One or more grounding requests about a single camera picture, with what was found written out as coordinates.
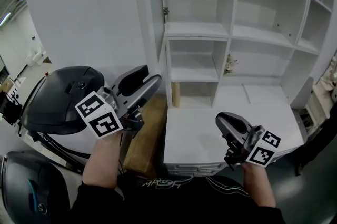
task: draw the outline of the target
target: white bookshelf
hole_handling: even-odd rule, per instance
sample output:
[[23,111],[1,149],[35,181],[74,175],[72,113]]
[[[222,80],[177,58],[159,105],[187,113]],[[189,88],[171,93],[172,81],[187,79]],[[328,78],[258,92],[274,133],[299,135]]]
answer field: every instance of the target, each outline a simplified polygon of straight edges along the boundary
[[[170,11],[165,18],[168,95],[171,82],[180,82],[182,109],[214,107],[236,94],[248,103],[275,98],[290,104],[321,52],[331,2],[163,0]],[[229,54],[237,65],[224,75]],[[227,96],[228,86],[237,91]]]
[[[196,170],[202,167],[196,163],[222,165],[226,145],[215,125],[218,112],[236,113],[277,133],[284,140],[277,156],[302,145],[291,103],[322,52],[334,0],[161,0],[169,12],[155,19],[163,15],[151,4],[157,1],[137,3],[146,8],[146,15],[140,13],[149,27],[144,35],[159,36],[156,28],[163,22],[157,59],[163,62],[169,107],[168,169],[177,163]],[[237,64],[225,75],[229,55]],[[172,82],[180,84],[175,107]]]
[[319,55],[330,24],[333,0],[309,0],[303,33],[296,49]]

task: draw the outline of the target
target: white cabinet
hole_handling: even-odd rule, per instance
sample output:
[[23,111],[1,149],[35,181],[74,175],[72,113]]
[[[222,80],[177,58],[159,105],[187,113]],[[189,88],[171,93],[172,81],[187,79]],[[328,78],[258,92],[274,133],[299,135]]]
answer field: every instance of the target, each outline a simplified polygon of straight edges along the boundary
[[[147,6],[149,9],[151,6],[150,12],[159,11],[151,4],[154,0],[143,0],[143,5],[140,4],[142,0],[137,1],[139,8]],[[221,137],[220,131],[214,128],[215,111],[235,111],[248,118],[250,114],[247,111],[264,114],[259,117],[259,122],[252,123],[265,124],[286,139],[286,146],[277,155],[300,146],[301,134],[289,105],[299,93],[322,51],[333,2],[334,0],[162,0],[165,18],[161,21],[165,31],[163,46],[159,50],[161,57],[165,58],[163,67],[171,110],[166,132],[166,163],[197,165],[222,161],[218,153],[216,158],[205,155],[193,160],[184,157],[186,154],[197,155],[193,150],[200,146],[200,142],[204,143],[202,148],[205,152],[220,149],[214,149],[211,143],[207,143],[207,135],[210,134],[205,130],[205,126],[209,125]],[[141,21],[147,19],[144,23],[148,25],[149,34],[160,35],[156,34],[149,16],[140,13]],[[155,45],[150,41],[146,47],[150,53]],[[237,61],[231,67],[232,72],[224,75],[229,55]],[[172,106],[172,82],[180,82],[178,108]],[[266,112],[264,105],[270,104],[273,109],[282,110],[282,114]],[[179,116],[180,113],[183,113],[184,119]],[[292,127],[287,130],[291,134],[285,134],[282,128],[270,124],[277,124],[277,116],[282,117],[278,124]],[[168,135],[177,131],[177,125],[181,125],[184,131],[174,135],[175,142],[184,143],[188,137],[195,144],[194,147],[185,146],[185,151],[182,148],[177,151],[179,147],[175,150],[169,148],[174,146],[174,140]],[[178,162],[179,157],[185,159],[185,162]]]

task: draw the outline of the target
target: cable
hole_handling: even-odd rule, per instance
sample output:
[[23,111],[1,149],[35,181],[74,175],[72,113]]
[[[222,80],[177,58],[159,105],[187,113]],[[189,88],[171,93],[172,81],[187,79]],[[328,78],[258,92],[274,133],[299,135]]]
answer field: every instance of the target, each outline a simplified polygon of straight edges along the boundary
[[31,190],[32,190],[32,193],[33,193],[34,212],[37,213],[37,198],[36,198],[36,193],[35,193],[35,189],[33,187],[32,182],[30,181],[30,179],[28,179],[28,184],[31,187]]
[[122,165],[122,163],[121,163],[121,161],[119,160],[119,162],[120,162],[120,165],[121,165],[121,167],[122,167],[122,171],[123,171],[123,175],[124,175],[124,169],[123,169],[123,165]]
[[122,145],[123,133],[124,133],[124,132],[122,132],[122,135],[121,135],[120,147],[121,147],[121,145]]

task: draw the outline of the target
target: wooden plank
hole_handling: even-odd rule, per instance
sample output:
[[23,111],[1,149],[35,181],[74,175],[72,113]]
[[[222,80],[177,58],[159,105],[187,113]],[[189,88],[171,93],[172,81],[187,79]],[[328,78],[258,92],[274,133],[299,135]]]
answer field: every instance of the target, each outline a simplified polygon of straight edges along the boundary
[[153,158],[167,115],[165,96],[154,95],[141,114],[145,124],[131,141],[123,166],[127,170],[153,178],[156,176]]

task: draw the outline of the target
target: white shelf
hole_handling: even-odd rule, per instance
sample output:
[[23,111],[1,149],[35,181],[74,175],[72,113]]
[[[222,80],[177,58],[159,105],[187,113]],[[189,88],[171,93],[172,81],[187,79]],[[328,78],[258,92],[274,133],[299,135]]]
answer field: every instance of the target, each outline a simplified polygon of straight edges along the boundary
[[210,55],[172,55],[172,82],[217,82],[213,59]]
[[279,85],[222,85],[215,107],[287,103],[288,99]]
[[207,83],[180,83],[179,108],[211,108]]
[[228,32],[220,23],[168,22],[165,24],[165,36],[227,38]]
[[233,38],[237,38],[238,40],[261,41],[289,48],[293,47],[281,33],[246,25],[234,25]]
[[320,53],[319,50],[310,42],[301,38],[296,46],[297,50],[312,53],[318,55]]
[[322,1],[320,1],[320,0],[312,0],[312,1],[314,1],[315,3],[317,3],[320,6],[322,6],[323,8],[325,8],[328,12],[331,12],[331,9],[328,6],[326,6]]

